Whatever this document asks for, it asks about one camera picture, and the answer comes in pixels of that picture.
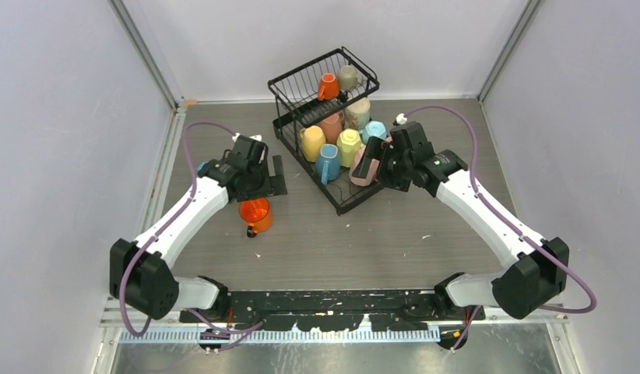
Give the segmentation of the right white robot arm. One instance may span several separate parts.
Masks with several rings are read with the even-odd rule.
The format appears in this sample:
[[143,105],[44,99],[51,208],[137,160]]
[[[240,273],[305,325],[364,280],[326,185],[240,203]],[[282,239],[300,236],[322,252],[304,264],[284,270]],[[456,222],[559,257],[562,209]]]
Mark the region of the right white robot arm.
[[481,275],[455,273],[434,286],[434,309],[443,319],[455,319],[465,307],[499,307],[524,319],[559,295],[567,274],[559,268],[569,260],[560,238],[546,240],[506,210],[479,183],[455,152],[434,151],[418,122],[392,129],[391,140],[369,138],[355,177],[378,162],[375,177],[386,188],[405,192],[411,185],[453,209],[489,246],[501,271]]

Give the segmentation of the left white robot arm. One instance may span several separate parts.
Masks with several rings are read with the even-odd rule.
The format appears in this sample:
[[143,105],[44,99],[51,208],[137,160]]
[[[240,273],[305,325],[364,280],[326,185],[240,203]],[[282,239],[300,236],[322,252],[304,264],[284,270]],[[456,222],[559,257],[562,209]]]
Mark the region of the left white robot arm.
[[172,268],[202,226],[226,205],[287,194],[283,158],[260,136],[237,135],[222,157],[193,169],[189,190],[151,228],[110,249],[109,291],[151,319],[198,309],[211,323],[228,313],[226,288],[208,277],[176,277]]

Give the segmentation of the large orange mug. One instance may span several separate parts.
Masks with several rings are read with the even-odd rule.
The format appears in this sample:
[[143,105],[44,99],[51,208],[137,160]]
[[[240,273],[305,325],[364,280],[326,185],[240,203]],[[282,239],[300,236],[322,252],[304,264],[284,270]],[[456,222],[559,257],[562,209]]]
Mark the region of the large orange mug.
[[247,225],[248,238],[268,231],[273,224],[273,213],[267,198],[246,200],[239,205],[239,215]]

